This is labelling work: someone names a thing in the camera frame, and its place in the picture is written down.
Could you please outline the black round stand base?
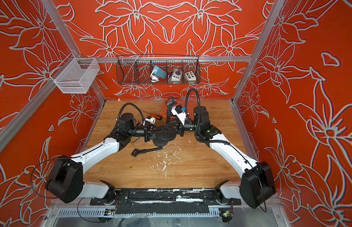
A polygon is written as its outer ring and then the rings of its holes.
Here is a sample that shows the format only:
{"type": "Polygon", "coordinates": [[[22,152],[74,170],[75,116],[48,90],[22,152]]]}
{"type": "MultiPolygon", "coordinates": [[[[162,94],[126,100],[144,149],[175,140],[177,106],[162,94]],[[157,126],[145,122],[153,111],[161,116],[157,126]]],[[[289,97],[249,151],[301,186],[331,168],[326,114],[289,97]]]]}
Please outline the black round stand base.
{"type": "Polygon", "coordinates": [[[169,142],[176,138],[177,131],[173,127],[161,127],[162,132],[156,134],[156,139],[161,142],[169,142]]]}

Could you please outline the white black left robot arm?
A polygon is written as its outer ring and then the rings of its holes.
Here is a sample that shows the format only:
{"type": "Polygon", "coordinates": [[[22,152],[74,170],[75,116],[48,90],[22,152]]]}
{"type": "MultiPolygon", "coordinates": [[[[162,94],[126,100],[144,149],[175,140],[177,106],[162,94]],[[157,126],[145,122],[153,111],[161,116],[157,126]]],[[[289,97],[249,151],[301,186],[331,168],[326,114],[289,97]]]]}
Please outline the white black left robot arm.
{"type": "Polygon", "coordinates": [[[84,174],[106,157],[125,148],[132,137],[149,139],[155,121],[154,117],[149,116],[137,124],[133,114],[122,114],[114,129],[102,142],[77,155],[62,155],[57,158],[45,189],[64,203],[78,198],[97,198],[104,204],[111,205],[116,201],[114,186],[104,180],[87,182],[83,178],[84,174]]]}

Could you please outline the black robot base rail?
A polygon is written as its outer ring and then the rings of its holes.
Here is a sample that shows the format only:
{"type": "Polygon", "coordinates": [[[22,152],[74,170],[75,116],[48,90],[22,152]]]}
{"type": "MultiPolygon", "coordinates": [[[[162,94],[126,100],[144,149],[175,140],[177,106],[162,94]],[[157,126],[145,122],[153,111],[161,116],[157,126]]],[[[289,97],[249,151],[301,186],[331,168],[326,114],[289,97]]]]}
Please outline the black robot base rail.
{"type": "Polygon", "coordinates": [[[213,188],[123,188],[116,189],[111,204],[91,199],[91,206],[106,206],[119,212],[186,213],[222,211],[241,205],[240,199],[226,199],[213,188]]]}

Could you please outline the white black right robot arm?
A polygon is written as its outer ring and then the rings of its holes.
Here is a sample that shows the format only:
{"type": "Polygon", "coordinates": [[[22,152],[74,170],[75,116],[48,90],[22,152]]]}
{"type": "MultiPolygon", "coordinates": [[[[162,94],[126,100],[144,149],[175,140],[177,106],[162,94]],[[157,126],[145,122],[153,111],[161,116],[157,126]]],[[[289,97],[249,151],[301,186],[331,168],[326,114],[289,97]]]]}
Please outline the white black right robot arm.
{"type": "Polygon", "coordinates": [[[170,113],[178,119],[177,129],[194,132],[198,141],[219,153],[240,176],[240,183],[226,181],[218,186],[222,197],[243,200],[250,208],[256,209],[276,194],[269,164],[258,162],[233,145],[210,123],[206,107],[195,107],[193,120],[187,118],[186,108],[181,105],[172,107],[170,113]]]}

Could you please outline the black microphone stand pole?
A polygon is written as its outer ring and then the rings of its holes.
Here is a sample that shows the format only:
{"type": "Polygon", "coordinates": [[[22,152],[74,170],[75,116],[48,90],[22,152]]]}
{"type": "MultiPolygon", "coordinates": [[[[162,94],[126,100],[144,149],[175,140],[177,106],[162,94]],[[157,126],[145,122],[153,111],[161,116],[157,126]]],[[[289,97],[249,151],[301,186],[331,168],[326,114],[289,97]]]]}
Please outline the black microphone stand pole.
{"type": "Polygon", "coordinates": [[[171,119],[172,116],[172,108],[177,105],[177,101],[175,98],[171,97],[166,102],[167,113],[166,113],[166,124],[164,126],[165,131],[169,131],[171,126],[174,126],[177,123],[176,119],[171,119]]]}

